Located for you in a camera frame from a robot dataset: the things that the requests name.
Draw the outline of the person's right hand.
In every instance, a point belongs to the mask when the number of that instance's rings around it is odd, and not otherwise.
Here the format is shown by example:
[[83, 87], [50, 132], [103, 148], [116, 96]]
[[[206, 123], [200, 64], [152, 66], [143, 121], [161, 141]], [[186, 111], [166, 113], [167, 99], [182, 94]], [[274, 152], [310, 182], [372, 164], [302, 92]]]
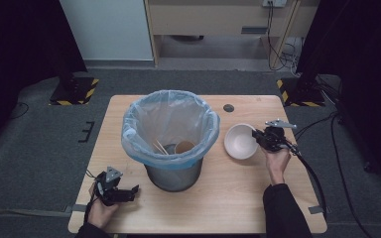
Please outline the person's right hand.
[[291, 158], [288, 149], [281, 149], [278, 152], [262, 150], [266, 158], [266, 168], [269, 173], [271, 185], [285, 182], [284, 173]]

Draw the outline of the light wooden cabinet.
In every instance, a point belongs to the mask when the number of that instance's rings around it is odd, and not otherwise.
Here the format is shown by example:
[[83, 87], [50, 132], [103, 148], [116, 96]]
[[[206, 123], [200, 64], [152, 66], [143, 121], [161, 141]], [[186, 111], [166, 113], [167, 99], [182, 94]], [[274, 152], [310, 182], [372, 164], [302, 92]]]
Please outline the light wooden cabinet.
[[271, 65], [279, 63], [288, 38], [304, 38], [320, 0], [287, 0], [265, 8], [263, 0], [144, 0], [154, 58], [162, 36], [258, 35]]

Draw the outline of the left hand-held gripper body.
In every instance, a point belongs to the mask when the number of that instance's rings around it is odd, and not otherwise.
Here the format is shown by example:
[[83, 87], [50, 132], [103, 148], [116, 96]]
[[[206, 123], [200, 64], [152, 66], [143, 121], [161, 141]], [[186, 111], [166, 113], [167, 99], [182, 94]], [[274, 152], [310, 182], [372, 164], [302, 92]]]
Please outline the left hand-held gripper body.
[[95, 178], [94, 194], [106, 205], [123, 202], [125, 195], [132, 195], [131, 189], [119, 189], [119, 184], [123, 174], [112, 167], [101, 172]]

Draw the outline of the person's left hand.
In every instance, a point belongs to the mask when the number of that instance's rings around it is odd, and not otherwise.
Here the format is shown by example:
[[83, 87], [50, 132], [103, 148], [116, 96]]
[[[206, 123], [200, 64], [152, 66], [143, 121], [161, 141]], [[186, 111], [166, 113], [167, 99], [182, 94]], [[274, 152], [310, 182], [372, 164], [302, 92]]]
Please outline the person's left hand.
[[104, 229], [119, 209], [118, 204], [106, 206], [98, 197], [94, 195], [94, 185], [88, 190], [91, 198], [91, 205], [86, 221], [99, 229]]

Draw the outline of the black curtain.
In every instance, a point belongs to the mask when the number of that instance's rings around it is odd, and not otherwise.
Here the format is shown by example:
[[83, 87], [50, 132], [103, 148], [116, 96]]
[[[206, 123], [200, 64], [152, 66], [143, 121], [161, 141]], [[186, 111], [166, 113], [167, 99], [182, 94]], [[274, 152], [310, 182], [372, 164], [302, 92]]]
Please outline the black curtain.
[[0, 130], [24, 87], [84, 70], [60, 0], [0, 0]]
[[381, 172], [381, 0], [319, 0], [298, 71], [342, 82], [341, 114]]

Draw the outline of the brown paper cup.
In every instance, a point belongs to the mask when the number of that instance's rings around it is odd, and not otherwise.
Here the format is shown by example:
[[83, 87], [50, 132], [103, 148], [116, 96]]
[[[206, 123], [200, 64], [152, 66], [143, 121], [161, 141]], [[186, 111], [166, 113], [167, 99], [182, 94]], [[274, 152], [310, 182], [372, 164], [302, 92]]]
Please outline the brown paper cup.
[[182, 154], [194, 148], [194, 143], [191, 141], [181, 141], [175, 145], [175, 153]]

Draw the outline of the striped black stand base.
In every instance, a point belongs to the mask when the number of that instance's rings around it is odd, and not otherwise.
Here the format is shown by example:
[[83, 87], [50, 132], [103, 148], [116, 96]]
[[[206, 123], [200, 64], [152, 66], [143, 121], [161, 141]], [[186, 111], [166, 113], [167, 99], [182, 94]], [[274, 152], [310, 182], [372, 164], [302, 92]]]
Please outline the striped black stand base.
[[94, 93], [97, 83], [98, 79], [94, 77], [75, 77], [73, 83], [60, 82], [50, 97], [50, 104], [87, 104]]
[[277, 80], [285, 106], [324, 106], [324, 98], [316, 81], [288, 77]]

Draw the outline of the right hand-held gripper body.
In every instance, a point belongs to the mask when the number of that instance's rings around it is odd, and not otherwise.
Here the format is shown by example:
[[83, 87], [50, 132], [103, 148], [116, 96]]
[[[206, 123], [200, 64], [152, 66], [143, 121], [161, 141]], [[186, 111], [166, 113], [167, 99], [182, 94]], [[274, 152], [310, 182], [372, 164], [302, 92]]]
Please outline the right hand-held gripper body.
[[273, 121], [267, 121], [265, 123], [266, 128], [261, 131], [261, 135], [257, 138], [263, 138], [265, 140], [265, 146], [263, 149], [269, 152], [278, 152], [281, 149], [291, 149], [292, 143], [286, 138], [284, 129], [296, 129], [295, 124], [285, 122], [281, 119]]

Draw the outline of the grey bin with blue bag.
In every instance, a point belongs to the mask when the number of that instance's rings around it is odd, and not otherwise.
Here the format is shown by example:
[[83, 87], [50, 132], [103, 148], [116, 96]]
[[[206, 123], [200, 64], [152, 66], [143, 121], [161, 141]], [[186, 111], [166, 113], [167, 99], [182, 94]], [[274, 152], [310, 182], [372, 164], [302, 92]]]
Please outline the grey bin with blue bag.
[[[144, 165], [181, 170], [202, 159], [219, 136], [220, 117], [201, 97], [182, 90], [159, 90], [132, 102], [123, 116], [121, 144], [126, 154]], [[162, 154], [154, 148], [182, 141], [193, 148]]]

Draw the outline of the black mesh trash bin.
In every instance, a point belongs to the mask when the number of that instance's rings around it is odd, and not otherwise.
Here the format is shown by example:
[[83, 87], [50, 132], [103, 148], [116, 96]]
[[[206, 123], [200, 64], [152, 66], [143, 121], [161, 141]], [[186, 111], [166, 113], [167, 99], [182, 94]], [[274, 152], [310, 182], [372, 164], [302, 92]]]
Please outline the black mesh trash bin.
[[179, 170], [158, 169], [145, 166], [147, 176], [158, 188], [168, 192], [180, 192], [192, 187], [199, 179], [203, 159], [197, 160], [191, 167]]

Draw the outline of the white paper bowl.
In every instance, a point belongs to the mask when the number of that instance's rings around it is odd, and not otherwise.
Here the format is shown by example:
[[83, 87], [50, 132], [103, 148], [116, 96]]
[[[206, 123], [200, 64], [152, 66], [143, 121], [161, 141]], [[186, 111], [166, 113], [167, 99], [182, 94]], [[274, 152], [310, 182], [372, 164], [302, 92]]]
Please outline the white paper bowl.
[[224, 148], [231, 158], [246, 160], [256, 153], [258, 144], [252, 136], [254, 130], [254, 127], [246, 123], [229, 128], [224, 138]]

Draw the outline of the white wall socket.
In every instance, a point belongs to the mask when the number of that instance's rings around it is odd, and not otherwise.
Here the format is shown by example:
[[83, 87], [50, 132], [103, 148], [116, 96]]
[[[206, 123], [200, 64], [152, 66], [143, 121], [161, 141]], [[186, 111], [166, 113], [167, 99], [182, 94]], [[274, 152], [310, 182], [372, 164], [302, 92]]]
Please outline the white wall socket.
[[262, 6], [265, 8], [284, 8], [287, 0], [263, 0]]

